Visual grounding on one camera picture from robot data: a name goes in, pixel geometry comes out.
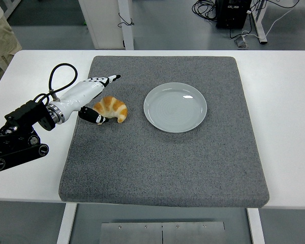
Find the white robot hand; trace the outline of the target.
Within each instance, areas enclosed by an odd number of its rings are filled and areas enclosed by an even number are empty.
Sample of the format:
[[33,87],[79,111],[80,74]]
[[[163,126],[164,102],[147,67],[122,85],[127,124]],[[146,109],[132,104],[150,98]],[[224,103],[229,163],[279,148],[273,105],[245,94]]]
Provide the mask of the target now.
[[83,106],[97,97],[109,83],[120,77],[120,75],[112,75],[109,77],[93,77],[80,81],[65,92],[60,97],[60,101],[51,102],[51,105],[58,108],[61,115],[60,120],[64,123],[74,111],[80,111]]

